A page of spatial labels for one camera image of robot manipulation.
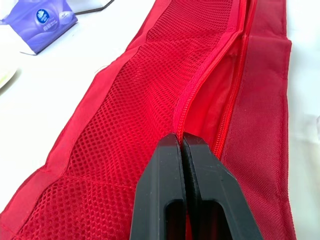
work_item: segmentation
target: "tissue box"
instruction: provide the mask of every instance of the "tissue box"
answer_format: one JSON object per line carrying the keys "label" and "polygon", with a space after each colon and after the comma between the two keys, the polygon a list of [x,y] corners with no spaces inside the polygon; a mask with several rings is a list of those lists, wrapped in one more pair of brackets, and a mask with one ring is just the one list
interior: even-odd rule
{"label": "tissue box", "polygon": [[20,52],[35,55],[77,21],[66,0],[19,0],[1,24]]}

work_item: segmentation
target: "red bag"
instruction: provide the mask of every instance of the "red bag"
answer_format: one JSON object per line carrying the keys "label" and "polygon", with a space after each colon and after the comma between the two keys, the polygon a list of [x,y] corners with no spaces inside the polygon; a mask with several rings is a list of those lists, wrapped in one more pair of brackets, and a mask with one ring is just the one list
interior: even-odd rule
{"label": "red bag", "polygon": [[290,50],[285,0],[157,0],[2,212],[0,238],[128,239],[158,141],[186,131],[237,178],[265,239],[295,239]]}

